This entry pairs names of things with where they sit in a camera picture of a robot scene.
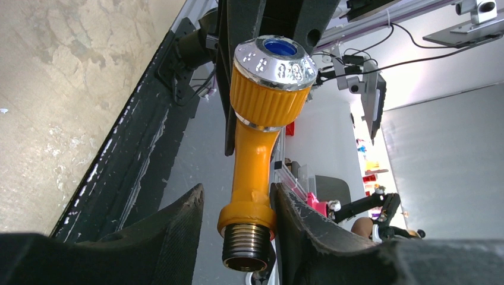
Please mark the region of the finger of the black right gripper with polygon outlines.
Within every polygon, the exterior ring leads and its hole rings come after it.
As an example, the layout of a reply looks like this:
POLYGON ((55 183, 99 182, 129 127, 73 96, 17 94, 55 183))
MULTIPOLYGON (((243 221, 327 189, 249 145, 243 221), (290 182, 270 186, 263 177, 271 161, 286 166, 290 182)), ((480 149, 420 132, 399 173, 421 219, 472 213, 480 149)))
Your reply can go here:
POLYGON ((218 3, 218 48, 215 76, 225 115, 224 155, 226 156, 234 153, 237 125, 237 116, 230 99, 234 52, 238 44, 258 35, 265 3, 265 1, 219 1, 218 3))
POLYGON ((339 0, 294 1, 292 37, 311 55, 332 19, 339 0))

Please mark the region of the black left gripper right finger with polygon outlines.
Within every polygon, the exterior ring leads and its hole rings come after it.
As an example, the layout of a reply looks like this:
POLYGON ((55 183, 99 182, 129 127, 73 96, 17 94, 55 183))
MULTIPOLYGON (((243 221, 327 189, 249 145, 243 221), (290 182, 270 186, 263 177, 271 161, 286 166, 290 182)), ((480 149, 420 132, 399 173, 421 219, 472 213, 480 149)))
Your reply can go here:
POLYGON ((322 216, 280 183, 277 216, 281 284, 502 284, 502 240, 397 239, 374 243, 322 216))

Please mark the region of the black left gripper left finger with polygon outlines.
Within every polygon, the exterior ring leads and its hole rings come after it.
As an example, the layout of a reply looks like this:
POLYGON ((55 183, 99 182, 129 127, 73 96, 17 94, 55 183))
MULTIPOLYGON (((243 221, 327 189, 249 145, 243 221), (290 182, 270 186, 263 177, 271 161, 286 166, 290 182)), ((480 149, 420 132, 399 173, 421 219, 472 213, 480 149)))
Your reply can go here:
POLYGON ((2 284, 191 284, 204 209, 197 184, 171 205, 95 242, 1 235, 2 284))

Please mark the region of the orange water faucet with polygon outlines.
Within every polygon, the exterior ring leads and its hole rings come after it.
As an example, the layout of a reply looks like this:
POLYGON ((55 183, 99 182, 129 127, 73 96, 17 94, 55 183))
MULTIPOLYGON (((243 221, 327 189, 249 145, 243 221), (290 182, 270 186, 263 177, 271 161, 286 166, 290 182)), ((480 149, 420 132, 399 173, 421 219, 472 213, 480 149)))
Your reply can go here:
POLYGON ((237 116, 231 200, 221 209, 222 262, 236 271, 267 268, 275 237, 270 207, 270 159, 283 127, 301 113, 317 68, 297 42, 264 35, 234 52, 230 99, 237 116))

